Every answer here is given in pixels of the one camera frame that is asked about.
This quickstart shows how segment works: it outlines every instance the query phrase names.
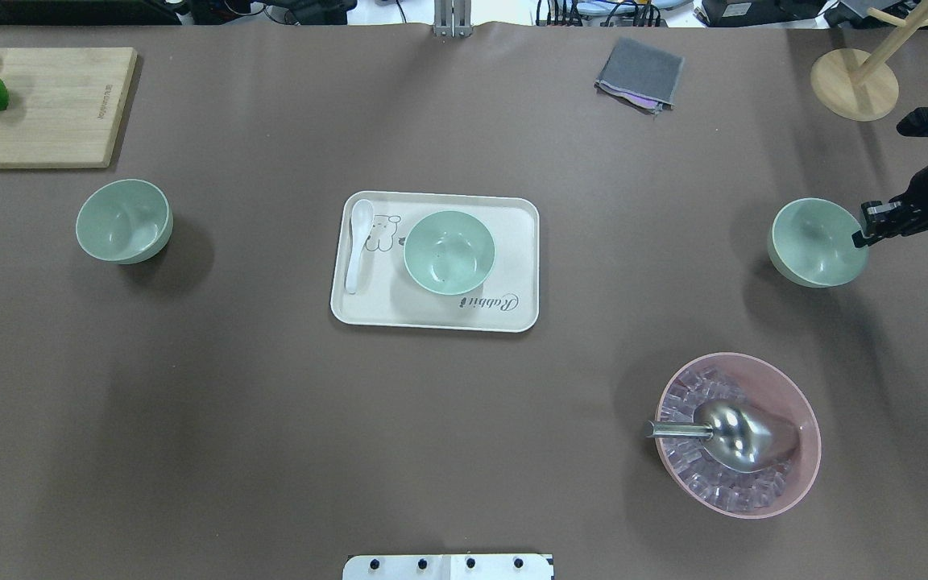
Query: gray cloth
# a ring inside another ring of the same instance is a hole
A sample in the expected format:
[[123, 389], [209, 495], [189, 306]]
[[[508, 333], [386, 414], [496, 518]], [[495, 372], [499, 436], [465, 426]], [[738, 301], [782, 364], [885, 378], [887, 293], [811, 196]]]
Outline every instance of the gray cloth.
[[596, 85], [634, 106], [660, 110], [661, 103], [675, 106], [675, 89], [685, 62], [682, 56], [621, 38], [607, 57]]

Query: wooden cutting board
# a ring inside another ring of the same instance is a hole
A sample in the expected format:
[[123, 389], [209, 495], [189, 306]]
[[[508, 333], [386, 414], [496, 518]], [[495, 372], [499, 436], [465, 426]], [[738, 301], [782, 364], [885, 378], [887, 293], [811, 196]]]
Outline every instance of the wooden cutting board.
[[10, 90], [0, 169], [110, 165], [136, 56], [133, 48], [0, 48]]

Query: brown tabletop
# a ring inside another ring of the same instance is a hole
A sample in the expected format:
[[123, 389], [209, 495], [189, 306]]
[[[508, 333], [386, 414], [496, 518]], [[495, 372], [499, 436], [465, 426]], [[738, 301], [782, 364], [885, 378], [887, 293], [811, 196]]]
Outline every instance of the brown tabletop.
[[[0, 578], [340, 577], [347, 555], [539, 551], [559, 578], [928, 578], [928, 232], [851, 285], [780, 277], [786, 202], [888, 199], [928, 164], [928, 31], [859, 124], [810, 64], [885, 31], [486, 25], [0, 28], [139, 51], [106, 170], [0, 172]], [[649, 117], [593, 80], [620, 36], [686, 57]], [[133, 267], [73, 223], [137, 176], [176, 212]], [[353, 327], [328, 306], [358, 190], [541, 213], [522, 334]], [[714, 513], [638, 426], [699, 355], [776, 364], [822, 470], [793, 510]]]

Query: wooden round base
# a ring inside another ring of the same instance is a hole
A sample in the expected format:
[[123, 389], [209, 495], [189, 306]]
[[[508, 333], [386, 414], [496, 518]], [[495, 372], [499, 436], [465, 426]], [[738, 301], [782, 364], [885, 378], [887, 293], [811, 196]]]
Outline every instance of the wooden round base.
[[811, 66], [814, 95], [840, 117], [853, 121], [876, 121], [886, 117], [897, 104], [897, 77], [886, 64], [866, 77], [861, 85], [851, 84], [851, 71], [868, 58], [868, 52], [840, 48], [826, 52]]

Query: wooden stand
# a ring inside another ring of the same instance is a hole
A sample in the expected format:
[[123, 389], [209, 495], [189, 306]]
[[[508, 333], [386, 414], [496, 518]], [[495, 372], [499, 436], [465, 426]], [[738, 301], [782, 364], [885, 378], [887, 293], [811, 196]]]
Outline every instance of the wooden stand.
[[840, 48], [826, 52], [811, 66], [814, 95], [833, 113], [853, 121], [876, 121], [894, 110], [897, 77], [886, 62], [914, 31], [928, 26], [928, 0], [918, 4], [907, 19], [894, 18], [874, 8], [869, 8], [868, 13], [898, 29], [871, 55], [854, 48]]

